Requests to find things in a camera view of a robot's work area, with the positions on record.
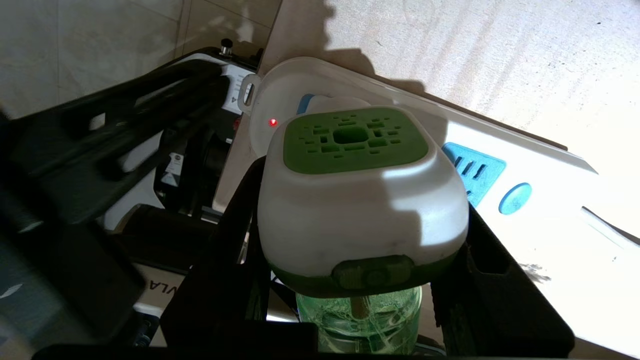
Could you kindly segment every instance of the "white floor tile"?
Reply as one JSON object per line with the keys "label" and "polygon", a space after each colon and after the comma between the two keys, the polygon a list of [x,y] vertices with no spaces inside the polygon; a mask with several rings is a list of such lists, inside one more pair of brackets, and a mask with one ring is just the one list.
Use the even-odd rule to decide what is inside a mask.
{"label": "white floor tile", "polygon": [[55,105],[57,0],[0,1],[0,103],[12,117]]}
{"label": "white floor tile", "polygon": [[193,0],[184,53],[206,46],[220,46],[220,40],[233,40],[233,52],[242,56],[266,47],[271,30],[205,0]]}
{"label": "white floor tile", "polygon": [[58,86],[86,95],[173,58],[177,23],[127,0],[60,0]]}
{"label": "white floor tile", "polygon": [[131,0],[132,2],[157,12],[172,20],[180,20],[182,0]]}
{"label": "white floor tile", "polygon": [[276,18],[280,0],[207,0],[230,12],[242,15],[270,28]]}
{"label": "white floor tile", "polygon": [[65,88],[58,88],[58,104],[76,100],[81,95]]}
{"label": "white floor tile", "polygon": [[0,69],[0,106],[15,119],[58,104],[58,87],[20,71]]}

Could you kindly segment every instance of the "green plastic bottle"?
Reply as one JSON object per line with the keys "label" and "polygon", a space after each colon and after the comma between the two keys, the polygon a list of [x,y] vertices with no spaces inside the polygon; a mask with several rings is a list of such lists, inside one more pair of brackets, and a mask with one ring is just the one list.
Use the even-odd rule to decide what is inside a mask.
{"label": "green plastic bottle", "polygon": [[303,322],[318,326],[318,350],[410,355],[418,337],[422,288],[366,297],[318,299],[297,294]]}

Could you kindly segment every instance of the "blue outlet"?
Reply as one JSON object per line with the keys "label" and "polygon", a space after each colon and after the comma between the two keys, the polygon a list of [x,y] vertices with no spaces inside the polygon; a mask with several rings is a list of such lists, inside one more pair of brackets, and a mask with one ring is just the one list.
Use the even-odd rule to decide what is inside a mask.
{"label": "blue outlet", "polygon": [[452,142],[444,144],[442,150],[462,177],[467,197],[474,207],[480,204],[507,166],[504,160]]}

